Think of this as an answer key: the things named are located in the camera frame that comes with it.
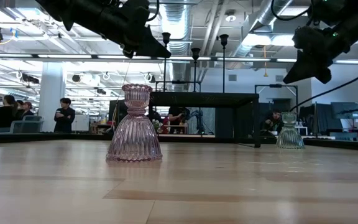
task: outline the black table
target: black table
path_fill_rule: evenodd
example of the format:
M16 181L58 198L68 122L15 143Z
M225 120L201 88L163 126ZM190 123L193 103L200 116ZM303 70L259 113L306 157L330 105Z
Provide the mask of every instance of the black table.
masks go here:
M235 121L237 109L252 103L254 114L254 146L260 147L259 94L251 93L190 93L190 92L152 92L150 94L149 114L153 114L154 106L178 106L199 108L231 108L233 109L234 142L243 143L238 136L239 123Z

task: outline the black jacket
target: black jacket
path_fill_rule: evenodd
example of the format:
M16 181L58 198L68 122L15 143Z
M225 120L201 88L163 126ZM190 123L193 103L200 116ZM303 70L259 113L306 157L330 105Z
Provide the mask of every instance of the black jacket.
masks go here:
M55 116L56 125L54 131L61 133L71 133L71 124L73 123L75 118L75 110L71 108L59 108L56 110L56 113L61 113L62 115L64 115L64 117L57 118Z
M27 111L27 112L24 112L24 111L23 111L23 113L22 113L21 116L19 117L19 120L23 120L24 116L32 116L32 115L34 115L34 113L31 112L31 111Z
M10 128L13 121L16 120L13 106L0 107L0 128Z

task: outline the pink glass candle holder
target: pink glass candle holder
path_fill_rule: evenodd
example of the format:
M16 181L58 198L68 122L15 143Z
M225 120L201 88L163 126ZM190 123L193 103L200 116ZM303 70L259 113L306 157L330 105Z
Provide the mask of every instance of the pink glass candle holder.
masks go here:
M152 88L128 84L122 87L128 115L119 123L106 159L109 161L140 162L162 158L157 133L145 115Z

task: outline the computer monitor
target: computer monitor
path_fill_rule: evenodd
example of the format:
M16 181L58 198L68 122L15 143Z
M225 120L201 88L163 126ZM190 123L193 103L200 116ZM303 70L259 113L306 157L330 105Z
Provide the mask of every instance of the computer monitor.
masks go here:
M334 119L358 119L358 102L331 103Z

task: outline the black cable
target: black cable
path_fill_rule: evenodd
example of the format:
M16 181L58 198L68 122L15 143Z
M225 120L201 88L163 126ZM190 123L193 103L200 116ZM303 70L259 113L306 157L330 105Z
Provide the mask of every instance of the black cable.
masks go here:
M315 99L315 98L317 98L317 97L319 97L319 96L323 96L323 95L325 95L325 94L327 94L327 93L330 93L330 92L332 92L332 91L335 91L335 90L337 90L337 89L340 89L340 88L342 88L342 87L344 87L344 86L347 86L347 85L349 85L349 84L351 84L351 83L354 83L354 82L356 82L356 81L358 81L358 77L355 78L355 79L353 79L353 80L351 80L351 81L349 81L349 82L347 82L347 83L344 83L344 84L342 84L342 85L340 85L340 86L337 86L337 87L335 87L335 88L333 88L333 89L331 89L331 90L325 91L324 93L317 94L316 96L313 96L313 97L311 97L311 98L309 98L309 99L307 99L307 100L305 100L305 101L302 101L301 103L298 103L296 106L294 106L293 108L291 108L290 111L293 111L295 108L299 107L299 106L302 105L303 103L306 103L307 101L310 101L310 100L312 100L312 99Z
M150 19L147 19L147 22L150 22L152 20L154 20L155 18L157 18L158 14L160 13L160 0L157 0L157 9L155 11L155 14L153 17L151 17Z
M308 9L307 9L307 10L301 12L301 13L300 13L299 15L297 15L297 16L293 16L293 17L291 17L291 18L281 18L281 17L280 17L279 15L277 15L277 14L275 13L275 11L274 11L274 0L272 0L272 3L271 3L271 5L270 5L270 10L271 10L272 14L274 15L274 17L276 17L278 20L281 20L281 21L291 21L291 20L294 20L294 19L296 19L296 18L299 18L299 17L303 16L305 13L308 12Z

